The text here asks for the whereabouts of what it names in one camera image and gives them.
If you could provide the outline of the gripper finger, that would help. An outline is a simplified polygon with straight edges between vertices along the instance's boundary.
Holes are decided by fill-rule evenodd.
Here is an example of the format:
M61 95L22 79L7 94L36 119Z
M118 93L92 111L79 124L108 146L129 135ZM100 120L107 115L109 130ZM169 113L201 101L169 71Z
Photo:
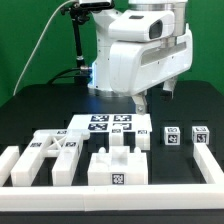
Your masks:
M174 95L177 77L174 76L164 82L162 89L162 97L164 100L172 100Z
M143 93L136 94L132 97L134 103L135 103L135 110L137 114L145 114L146 113L146 107L147 102L145 95Z

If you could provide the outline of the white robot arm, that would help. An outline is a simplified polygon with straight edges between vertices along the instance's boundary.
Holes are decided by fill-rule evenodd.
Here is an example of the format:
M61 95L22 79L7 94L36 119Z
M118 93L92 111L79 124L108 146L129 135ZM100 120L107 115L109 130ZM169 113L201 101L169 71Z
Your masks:
M189 70L193 40L185 22L188 0L129 0L129 8L93 14L97 58L91 92L133 99L147 112L147 90L160 84L162 98L173 98L178 75Z

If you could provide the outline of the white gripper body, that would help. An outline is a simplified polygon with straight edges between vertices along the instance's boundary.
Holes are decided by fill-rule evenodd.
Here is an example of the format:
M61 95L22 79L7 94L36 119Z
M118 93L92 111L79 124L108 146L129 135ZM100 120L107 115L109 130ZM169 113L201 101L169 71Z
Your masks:
M192 33L174 36L170 11L125 11L109 25L109 82L132 96L187 71L192 64Z

